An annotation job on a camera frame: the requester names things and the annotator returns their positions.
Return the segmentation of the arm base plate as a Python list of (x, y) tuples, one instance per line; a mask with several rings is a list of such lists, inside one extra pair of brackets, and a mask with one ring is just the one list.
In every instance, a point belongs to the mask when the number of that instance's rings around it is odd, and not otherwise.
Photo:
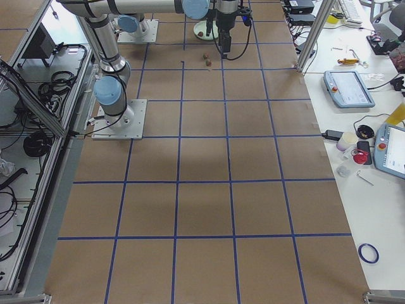
[(110, 126), (114, 120), (109, 116), (106, 117), (107, 119), (96, 120), (95, 132), (91, 137), (94, 140), (142, 139), (146, 108), (146, 99), (131, 99), (127, 104), (126, 112), (116, 124)]
[(134, 26), (124, 25), (124, 23), (124, 19), (116, 19), (116, 24), (120, 30), (118, 35), (119, 44), (146, 44), (156, 42), (159, 20), (144, 19), (138, 24), (135, 32), (126, 31), (126, 29), (134, 29)]

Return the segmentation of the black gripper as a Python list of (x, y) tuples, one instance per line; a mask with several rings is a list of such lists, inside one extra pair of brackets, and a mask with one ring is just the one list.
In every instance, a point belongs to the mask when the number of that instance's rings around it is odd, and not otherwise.
[[(211, 35), (213, 29), (213, 18), (212, 17), (207, 17), (206, 20), (206, 37), (209, 37)], [(226, 53), (230, 52), (232, 45), (232, 37), (230, 35), (230, 31), (226, 30), (224, 31), (223, 29), (220, 30), (220, 53), (221, 53), (221, 58), (225, 59), (227, 57)]]
[(216, 26), (219, 29), (232, 29), (235, 26), (235, 19), (238, 16), (249, 20), (252, 10), (243, 6), (239, 1), (216, 1)]

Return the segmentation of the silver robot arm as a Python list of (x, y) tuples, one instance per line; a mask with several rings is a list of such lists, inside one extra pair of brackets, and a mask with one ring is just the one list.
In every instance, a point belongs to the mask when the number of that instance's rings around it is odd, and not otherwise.
[(146, 13), (177, 13), (193, 20), (205, 20), (206, 33), (213, 36), (222, 58), (227, 58), (230, 52), (230, 31), (235, 19), (241, 17), (248, 27), (252, 20), (251, 9), (242, 1), (62, 1), (61, 4), (84, 19), (84, 27), (94, 40), (92, 48), (100, 56), (103, 73), (94, 85), (94, 95), (104, 111), (107, 126), (113, 130), (128, 127), (134, 119), (134, 111), (126, 95), (130, 67), (118, 49), (110, 14), (130, 19), (123, 27), (126, 32), (137, 31)]

